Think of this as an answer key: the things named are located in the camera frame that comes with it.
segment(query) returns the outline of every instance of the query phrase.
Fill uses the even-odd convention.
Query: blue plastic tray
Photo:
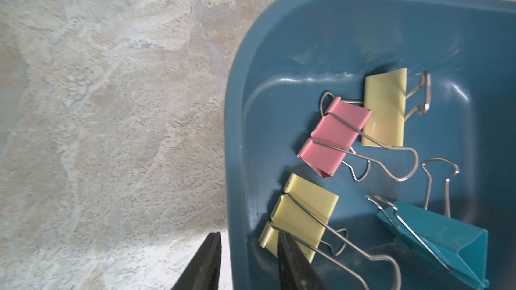
[[[362,183],[341,166],[322,179],[296,157],[319,120],[325,90],[359,99],[375,70],[407,67],[408,89],[432,75],[431,108],[406,123],[405,146],[420,159],[448,158],[461,174],[450,184],[452,217],[489,231],[490,289],[514,288],[516,277],[516,4],[498,0],[278,0],[244,38],[225,100],[225,160],[231,260],[235,289],[277,289],[276,258],[258,243],[288,174],[294,172],[340,196],[330,224],[370,253],[387,253],[402,269],[403,289],[468,289],[392,243],[365,194],[421,204],[426,176],[390,180],[373,165]],[[422,102],[418,92],[407,109]],[[411,155],[362,147],[393,173],[410,170]],[[348,156],[357,170],[362,160]],[[431,206],[442,213],[450,168],[431,163]],[[324,239],[335,242],[325,235]],[[387,289],[389,264],[346,249],[339,260],[371,289]],[[320,255],[313,267],[328,289],[360,289],[356,279]]]

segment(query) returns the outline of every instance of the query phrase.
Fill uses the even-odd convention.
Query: binder clip
[[[446,216],[426,210],[432,178],[424,164],[437,160],[452,164],[455,169],[446,178],[445,185],[459,173],[456,164],[443,158],[423,162],[422,168],[428,176],[424,208],[402,201],[391,203],[379,196],[367,195],[366,198],[380,210],[376,216],[395,235],[396,243],[415,250],[421,259],[449,271],[468,286],[484,289],[489,286],[486,279],[487,230],[450,218],[448,192],[445,192]],[[377,201],[389,208],[384,209]]]
[[[261,232],[259,242],[262,248],[266,248],[278,257],[279,232],[288,232],[297,241],[308,262],[312,262],[317,252],[338,267],[352,274],[361,282],[363,288],[368,290],[367,283],[359,274],[334,258],[334,256],[340,255],[346,245],[348,245],[368,260],[390,262],[393,266],[394,274],[391,289],[399,290],[401,288],[401,272],[398,263],[391,256],[370,255],[348,240],[346,229],[335,230],[328,225],[333,209],[339,199],[337,195],[293,173],[288,178],[283,191],[285,194],[278,199],[270,215],[270,221],[266,223],[265,228]],[[335,234],[343,242],[338,251],[335,251],[331,245],[321,240],[326,230]],[[321,242],[330,248],[333,256],[326,254],[318,248]]]
[[[326,97],[331,97],[333,100],[323,111],[323,101]],[[334,96],[331,92],[325,92],[319,101],[319,111],[321,119],[314,131],[310,134],[305,144],[301,147],[297,157],[303,159],[314,171],[321,177],[332,177],[339,165],[344,163],[352,170],[353,178],[356,181],[362,181],[371,168],[371,162],[374,162],[387,173],[387,175],[395,181],[405,181],[409,179],[417,170],[419,157],[413,148],[409,147],[391,147],[384,145],[373,137],[362,132],[362,128],[372,116],[371,110],[361,106],[355,106],[354,103],[361,103],[356,101],[344,101],[340,97]],[[377,145],[388,150],[406,150],[414,154],[414,165],[408,174],[402,177],[394,176],[383,163],[380,161],[360,155],[356,153],[351,145],[361,135],[365,139],[374,141]],[[362,177],[357,178],[351,165],[344,162],[346,154],[351,154],[368,161],[367,169]]]
[[[406,100],[425,86],[425,97],[421,106],[415,106],[405,115]],[[364,107],[372,111],[369,121],[364,126],[364,133],[392,147],[403,146],[405,121],[416,111],[424,115],[430,108],[431,80],[430,74],[424,71],[415,89],[407,92],[407,69],[365,78]],[[362,139],[363,146],[378,144],[372,139]]]

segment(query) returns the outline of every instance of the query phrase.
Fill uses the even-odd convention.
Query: teal binder clip
[[[455,167],[445,181],[445,214],[426,210],[432,177],[425,168],[430,161],[444,161]],[[489,286],[486,279],[488,232],[485,229],[450,218],[449,181],[459,173],[459,167],[443,158],[431,158],[422,163],[428,176],[424,208],[396,201],[391,203],[379,196],[366,198],[380,210],[376,216],[395,235],[399,245],[415,250],[427,263],[448,270],[470,287],[482,290]],[[384,209],[377,201],[387,204]]]

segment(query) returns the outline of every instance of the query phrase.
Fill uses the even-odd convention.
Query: metal wire handle
[[[372,198],[375,198],[379,201],[381,201],[382,203],[384,204],[387,204],[388,206],[392,207],[392,214],[398,219],[398,221],[400,221],[403,226],[405,226],[406,229],[408,229],[408,231],[417,239],[417,241],[423,246],[423,248],[425,248],[428,252],[430,252],[430,254],[444,267],[446,268],[448,271],[450,271],[450,268],[444,264],[443,261],[441,261],[441,259],[439,259],[439,257],[428,247],[428,245],[426,245],[425,242],[423,242],[423,240],[419,237],[419,235],[416,234],[416,232],[414,232],[410,226],[407,225],[407,223],[405,223],[405,221],[401,218],[401,216],[399,216],[398,214],[398,208],[396,207],[396,205],[394,205],[393,203],[389,202],[388,200],[380,197],[380,196],[370,196],[370,195],[366,195],[365,198],[367,198],[371,203],[373,203],[376,207],[378,207],[382,213],[387,217],[387,219],[389,220],[389,222],[393,225],[393,227],[400,233],[400,235],[402,235],[402,237],[407,240],[404,236],[403,236],[403,233],[401,233],[401,231],[398,229],[398,227],[396,226],[396,224],[394,224],[394,222],[390,219],[390,217],[387,215],[387,213],[384,211],[384,209],[382,208],[382,206],[380,204],[378,204],[377,202],[375,202]]]
[[[401,287],[402,287],[402,273],[399,269],[399,265],[398,263],[396,262],[396,260],[394,260],[391,256],[389,255],[370,255],[366,252],[364,252],[362,249],[360,249],[358,246],[356,246],[355,244],[353,244],[350,240],[348,240],[347,238],[345,238],[344,236],[340,235],[335,229],[333,229],[331,226],[329,226],[328,224],[326,224],[325,222],[323,222],[320,218],[318,218],[314,213],[310,212],[305,206],[303,206],[297,199],[294,198],[294,196],[292,196],[290,193],[287,193],[287,195],[293,200],[294,203],[296,203],[296,205],[298,205],[301,209],[303,209],[308,215],[312,216],[316,221],[318,221],[322,226],[324,226],[328,231],[330,231],[331,233],[335,234],[338,238],[340,238],[342,240],[342,242],[346,243],[347,245],[349,245],[350,247],[352,247],[353,249],[355,249],[358,253],[360,253],[361,255],[363,255],[365,258],[367,258],[368,260],[370,261],[388,261],[392,264],[393,266],[393,277],[394,277],[394,280],[393,280],[393,285],[391,287],[391,290],[400,290]],[[348,271],[350,274],[352,274],[355,278],[357,278],[361,283],[362,283],[362,286],[364,287],[364,289],[366,290],[369,290],[369,287],[367,286],[367,283],[365,282],[365,280],[359,275],[357,274],[356,272],[354,272],[353,270],[351,270],[350,268],[346,267],[345,265],[341,264],[339,261],[335,260],[334,258],[332,258],[330,255],[327,255],[325,254],[324,252],[320,251],[319,249],[317,248],[314,248],[313,246],[309,245],[307,242],[295,237],[296,240],[300,241],[301,243],[303,243],[304,245],[306,245],[307,247],[309,247],[310,249],[316,251],[317,253],[319,253],[320,255],[323,255],[324,257],[326,257],[326,259],[332,261],[333,263],[335,263],[336,265],[338,265],[339,267],[343,268],[344,270]]]
[[[417,113],[419,113],[420,115],[425,115],[428,112],[428,110],[430,109],[430,98],[432,95],[432,81],[430,79],[430,73],[428,71],[423,71],[423,73],[420,76],[419,83],[412,91],[410,91],[409,94],[407,94],[405,99],[408,99],[412,95],[414,95],[414,93],[419,91],[419,89],[422,88],[423,85],[425,86],[425,98],[423,100],[422,106],[415,106],[414,108],[412,108],[412,110],[410,110],[410,112],[407,115],[405,115],[405,122],[414,114],[414,112],[417,111]]]
[[[323,112],[323,100],[326,98],[326,96],[334,96],[332,93],[330,92],[325,92],[322,97],[321,97],[321,100],[319,102],[319,111],[321,112],[321,114],[324,116],[324,112]],[[355,132],[357,132],[358,134],[360,134],[362,137],[365,137],[369,140],[371,140],[372,142],[374,142],[375,144],[381,146],[382,148],[384,149],[388,149],[388,150],[406,150],[406,151],[410,151],[414,154],[414,165],[412,166],[412,169],[409,171],[408,174],[406,174],[405,176],[402,176],[402,177],[396,177],[394,176],[388,169],[387,167],[385,167],[385,165],[383,163],[381,163],[380,161],[376,160],[376,159],[373,159],[373,158],[369,158],[369,157],[366,157],[366,156],[362,156],[361,154],[358,154],[358,153],[352,153],[351,151],[348,151],[348,150],[344,150],[344,149],[341,149],[341,148],[337,148],[337,147],[334,147],[334,146],[331,146],[331,145],[327,145],[327,144],[324,144],[324,143],[319,143],[319,142],[316,142],[316,141],[313,141],[315,144],[318,144],[318,145],[322,145],[322,146],[325,146],[325,147],[329,147],[329,148],[332,148],[332,149],[335,149],[335,150],[338,150],[338,151],[341,151],[341,152],[345,152],[345,153],[348,153],[348,154],[351,154],[355,157],[359,157],[359,158],[362,158],[362,159],[365,159],[365,160],[369,160],[369,161],[372,161],[378,165],[380,165],[380,167],[382,167],[382,169],[387,173],[387,175],[395,180],[395,181],[398,181],[398,182],[402,182],[402,181],[405,181],[407,179],[409,179],[410,177],[412,177],[412,175],[414,175],[414,173],[416,172],[417,170],[417,165],[419,164],[419,156],[417,154],[417,151],[415,151],[413,148],[410,148],[410,147],[391,147],[391,146],[387,146],[387,145],[384,145],[383,143],[379,142],[378,140],[374,139],[373,137],[365,134],[364,132],[362,132],[361,130],[359,130],[358,128],[356,128],[355,126],[349,124],[347,121],[345,121],[344,119],[341,119],[339,117],[337,117],[336,115],[334,115],[333,113],[330,113],[330,115],[332,115],[333,117],[335,117],[336,119],[338,119],[341,123],[345,124],[346,126],[352,128]]]
[[[419,83],[417,84],[416,87],[414,87],[414,89],[412,91],[410,91],[406,96],[405,96],[405,100],[410,98],[411,96],[414,95],[414,93],[416,93],[417,91],[419,91],[420,88],[422,88],[422,86],[425,86],[425,97],[423,99],[423,103],[421,106],[415,106],[412,108],[412,110],[410,110],[410,112],[405,115],[405,122],[417,111],[417,113],[419,113],[420,115],[425,115],[427,114],[428,110],[430,109],[430,99],[432,97],[432,80],[431,80],[431,77],[430,77],[430,73],[428,71],[423,71],[421,73],[421,76],[420,76],[420,81]],[[335,98],[335,96],[331,93],[331,92],[325,92],[323,94],[323,97],[321,98],[321,100],[319,101],[319,111],[321,113],[321,116],[324,116],[324,112],[323,112],[323,100],[326,98],[326,96],[330,96],[331,98]],[[359,100],[344,100],[344,99],[341,99],[341,101],[343,102],[346,102],[346,103],[352,103],[352,104],[364,104],[364,101],[359,101]]]
[[[337,233],[344,232],[343,234],[344,234],[345,238],[349,237],[349,231],[346,228],[340,228],[340,229],[338,229],[336,231],[337,231]],[[338,251],[335,251],[335,249],[333,248],[332,244],[329,244],[328,242],[324,242],[323,240],[321,240],[321,243],[323,243],[324,245],[326,245],[327,247],[330,248],[331,254],[333,254],[333,256],[339,256],[342,253],[342,251],[344,251],[344,249],[346,248],[346,243],[344,243],[344,242],[342,243],[342,246],[341,246],[341,248]]]
[[[351,151],[352,151],[354,154],[356,154],[356,152],[355,152],[355,150],[353,149],[353,147],[352,147],[352,146],[349,146],[349,148],[351,149]],[[357,176],[355,175],[355,172],[354,172],[353,167],[352,167],[350,164],[348,164],[347,162],[345,162],[344,160],[342,160],[341,162],[342,162],[344,165],[346,165],[346,166],[348,166],[348,167],[349,167],[349,169],[352,171],[353,179],[355,179],[355,181],[357,181],[357,182],[361,182],[361,181],[363,181],[363,180],[364,180],[364,178],[365,178],[365,177],[367,177],[367,175],[369,174],[369,171],[371,170],[371,161],[370,161],[370,160],[368,160],[368,161],[367,161],[367,168],[365,168],[365,172],[364,172],[364,174],[362,175],[362,177],[357,178]]]
[[[430,190],[432,188],[432,176],[426,169],[425,165],[432,161],[444,161],[445,163],[448,163],[454,167],[454,172],[452,172],[448,177],[444,180],[444,215],[447,217],[451,217],[450,213],[450,179],[455,177],[456,174],[460,173],[459,166],[452,163],[448,159],[445,158],[430,158],[422,162],[421,168],[428,176],[428,183],[426,184],[426,195],[425,195],[425,203],[423,204],[422,208],[428,209],[428,202],[430,201]]]

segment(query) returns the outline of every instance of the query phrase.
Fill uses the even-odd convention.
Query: stone countertop
[[[169,289],[210,231],[223,103],[274,0],[0,0],[0,285]]]

